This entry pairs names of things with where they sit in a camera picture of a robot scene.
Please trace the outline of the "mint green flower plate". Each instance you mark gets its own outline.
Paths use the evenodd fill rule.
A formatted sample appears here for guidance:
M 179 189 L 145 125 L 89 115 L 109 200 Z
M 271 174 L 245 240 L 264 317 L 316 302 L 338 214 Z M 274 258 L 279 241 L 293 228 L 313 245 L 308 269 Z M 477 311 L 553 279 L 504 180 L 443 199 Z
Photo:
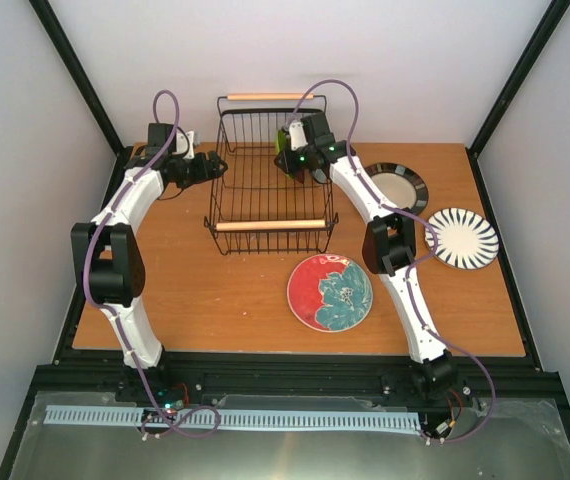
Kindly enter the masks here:
M 328 181 L 327 174 L 322 169 L 314 169 L 310 171 L 313 180 L 318 184 L 326 184 Z

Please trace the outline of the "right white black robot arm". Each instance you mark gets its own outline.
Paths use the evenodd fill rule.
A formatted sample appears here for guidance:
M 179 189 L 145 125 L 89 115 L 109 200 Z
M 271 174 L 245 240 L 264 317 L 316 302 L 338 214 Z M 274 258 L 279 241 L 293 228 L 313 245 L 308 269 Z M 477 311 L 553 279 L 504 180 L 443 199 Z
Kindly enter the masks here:
M 417 274 L 416 225 L 423 220 L 385 196 L 351 144 L 335 139 L 323 112 L 290 115 L 278 130 L 276 145 L 283 171 L 323 176 L 357 209 L 365 222 L 362 257 L 394 302 L 413 361 L 415 389 L 425 400 L 448 390 L 456 381 L 456 368 L 438 334 Z

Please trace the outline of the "dark red flower plate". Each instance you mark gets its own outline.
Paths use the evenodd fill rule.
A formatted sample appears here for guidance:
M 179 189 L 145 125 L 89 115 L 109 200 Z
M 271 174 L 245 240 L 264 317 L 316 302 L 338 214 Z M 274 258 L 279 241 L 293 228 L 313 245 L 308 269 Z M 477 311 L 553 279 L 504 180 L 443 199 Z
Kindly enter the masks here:
M 305 175 L 306 170 L 304 168 L 292 168 L 289 176 L 297 183 L 304 184 L 305 183 Z

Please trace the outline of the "plain lime green plate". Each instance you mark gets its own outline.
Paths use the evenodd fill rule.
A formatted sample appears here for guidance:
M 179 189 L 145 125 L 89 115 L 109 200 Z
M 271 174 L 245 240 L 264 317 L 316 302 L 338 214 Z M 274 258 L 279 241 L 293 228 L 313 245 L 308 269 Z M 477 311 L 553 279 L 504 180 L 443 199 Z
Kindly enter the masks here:
M 280 128 L 276 133 L 275 149 L 276 155 L 279 156 L 288 148 L 289 132 L 286 128 Z

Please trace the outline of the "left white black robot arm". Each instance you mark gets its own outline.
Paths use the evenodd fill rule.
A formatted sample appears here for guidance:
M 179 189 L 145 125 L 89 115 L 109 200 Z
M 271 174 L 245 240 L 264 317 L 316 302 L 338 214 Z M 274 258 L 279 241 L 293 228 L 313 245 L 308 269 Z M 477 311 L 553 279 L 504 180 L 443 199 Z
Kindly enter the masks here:
M 148 141 L 125 165 L 124 177 L 106 206 L 71 230 L 77 286 L 109 321 L 133 369 L 146 369 L 137 388 L 151 402 L 166 400 L 173 378 L 156 366 L 163 346 L 142 300 L 146 271 L 136 233 L 167 186 L 183 191 L 221 177 L 227 164 L 213 151 L 197 152 L 198 134 L 171 124 L 151 123 Z

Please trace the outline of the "black wire dish rack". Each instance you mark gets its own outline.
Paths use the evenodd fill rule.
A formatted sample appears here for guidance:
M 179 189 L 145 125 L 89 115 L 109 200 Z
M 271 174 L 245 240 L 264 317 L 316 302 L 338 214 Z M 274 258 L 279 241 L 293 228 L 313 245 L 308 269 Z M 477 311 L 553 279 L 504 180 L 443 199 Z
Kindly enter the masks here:
M 274 164 L 277 131 L 295 112 L 324 112 L 323 95 L 227 94 L 217 99 L 216 151 L 228 170 L 211 186 L 204 225 L 219 251 L 323 253 L 338 214 L 331 181 L 299 184 Z

